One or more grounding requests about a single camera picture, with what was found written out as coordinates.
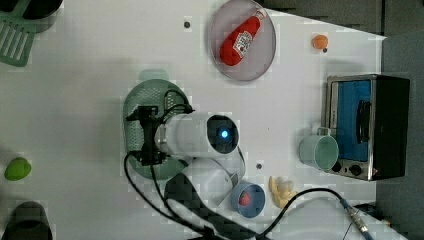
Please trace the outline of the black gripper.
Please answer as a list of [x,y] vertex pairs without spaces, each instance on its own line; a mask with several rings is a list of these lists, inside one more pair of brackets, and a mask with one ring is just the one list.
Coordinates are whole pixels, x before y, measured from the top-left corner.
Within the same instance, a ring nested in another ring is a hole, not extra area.
[[157,106],[138,106],[129,116],[128,122],[138,121],[143,129],[143,144],[140,150],[131,151],[142,166],[158,165],[163,162],[167,154],[160,151],[156,146],[155,135],[161,120],[156,117],[159,108]]

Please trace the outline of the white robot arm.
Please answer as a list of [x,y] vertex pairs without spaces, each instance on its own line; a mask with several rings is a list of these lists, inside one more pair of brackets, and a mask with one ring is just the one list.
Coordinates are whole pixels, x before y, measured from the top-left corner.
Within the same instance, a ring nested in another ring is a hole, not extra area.
[[263,231],[256,232],[213,211],[232,195],[233,207],[254,218],[265,206],[262,188],[242,180],[244,156],[234,121],[215,113],[196,113],[189,104],[169,108],[136,105],[124,111],[127,155],[144,167],[140,174],[157,184],[164,207],[162,215],[190,228],[205,239],[274,240],[275,228],[288,204]]

